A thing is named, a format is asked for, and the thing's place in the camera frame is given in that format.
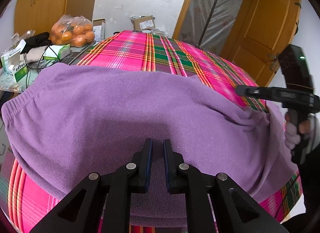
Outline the right hand white glove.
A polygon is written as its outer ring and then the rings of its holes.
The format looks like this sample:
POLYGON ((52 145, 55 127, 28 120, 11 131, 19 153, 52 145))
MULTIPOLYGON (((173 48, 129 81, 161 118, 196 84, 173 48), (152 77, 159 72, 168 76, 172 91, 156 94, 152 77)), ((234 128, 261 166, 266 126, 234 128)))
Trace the right hand white glove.
POLYGON ((309 115, 308 119, 301 122, 296 127, 291 122, 289 112, 285 114, 285 145, 293 150, 302 139, 308 142, 306 153, 309 154, 319 146, 319 120, 314 115, 309 115))

